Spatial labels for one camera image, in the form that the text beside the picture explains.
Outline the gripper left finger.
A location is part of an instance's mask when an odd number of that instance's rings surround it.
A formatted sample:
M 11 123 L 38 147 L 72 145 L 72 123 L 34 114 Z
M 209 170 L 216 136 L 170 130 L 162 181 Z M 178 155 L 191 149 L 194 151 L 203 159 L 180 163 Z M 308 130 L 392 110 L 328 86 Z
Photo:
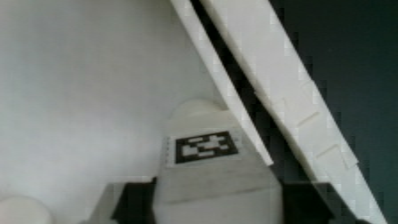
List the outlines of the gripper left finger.
M 157 179 L 125 184 L 123 193 L 111 216 L 118 224 L 157 224 L 154 212 Z

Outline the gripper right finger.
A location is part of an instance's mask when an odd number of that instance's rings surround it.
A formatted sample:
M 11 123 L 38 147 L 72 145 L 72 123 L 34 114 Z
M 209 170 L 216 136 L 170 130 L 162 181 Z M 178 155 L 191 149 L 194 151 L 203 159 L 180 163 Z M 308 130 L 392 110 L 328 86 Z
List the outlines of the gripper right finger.
M 283 184 L 285 224 L 365 224 L 328 182 Z

